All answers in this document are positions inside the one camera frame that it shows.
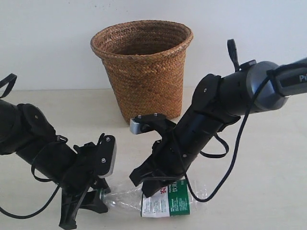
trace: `brown basket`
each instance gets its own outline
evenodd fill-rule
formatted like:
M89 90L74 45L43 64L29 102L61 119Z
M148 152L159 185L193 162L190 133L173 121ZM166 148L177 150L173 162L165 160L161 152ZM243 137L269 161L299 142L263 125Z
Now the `brown basket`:
M183 24L133 21L105 28L91 40L127 123L137 115L181 114L186 49L193 39Z

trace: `bottle label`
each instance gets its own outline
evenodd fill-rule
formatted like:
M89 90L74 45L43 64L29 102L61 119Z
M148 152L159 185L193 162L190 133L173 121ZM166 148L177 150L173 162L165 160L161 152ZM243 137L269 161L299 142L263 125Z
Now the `bottle label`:
M189 196L185 179L161 188L149 198L143 195L141 217L160 218L189 214Z

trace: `table surface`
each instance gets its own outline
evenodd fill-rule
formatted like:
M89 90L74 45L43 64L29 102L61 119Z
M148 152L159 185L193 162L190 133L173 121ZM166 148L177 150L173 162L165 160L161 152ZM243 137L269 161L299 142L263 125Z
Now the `table surface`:
M184 112L190 105L193 88L184 89ZM201 204L190 216L141 218L111 209L105 214L79 210L79 230L207 229L207 230L305 230L307 229L307 96L293 96L278 111L251 115L240 143L233 172L210 202ZM31 103L39 107L57 134L68 145L97 142L101 133L114 135L118 150L114 172L107 178L112 188L125 183L132 188L129 174L150 154L157 133L133 135L123 120L112 90L12 92L6 101ZM188 171L191 180L212 192L229 167L241 121L220 136L230 145L223 159L199 156ZM223 151L212 140L204 149ZM53 192L53 183L40 183L30 166L15 154L1 156L0 205L17 215L42 207ZM5 230L55 230L60 218L60 193L40 215L16 220L0 215Z

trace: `clear plastic bottle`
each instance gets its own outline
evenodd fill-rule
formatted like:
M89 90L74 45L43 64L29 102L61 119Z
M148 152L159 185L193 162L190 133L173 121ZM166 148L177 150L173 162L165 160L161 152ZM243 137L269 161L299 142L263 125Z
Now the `clear plastic bottle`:
M205 185L198 181L190 180L193 192L200 199L207 197ZM204 210L204 203L193 198L188 189L190 213ZM101 199L110 211L120 212L125 215L140 215L142 208L142 187L134 187L132 183L123 183L111 187L111 193L101 194Z

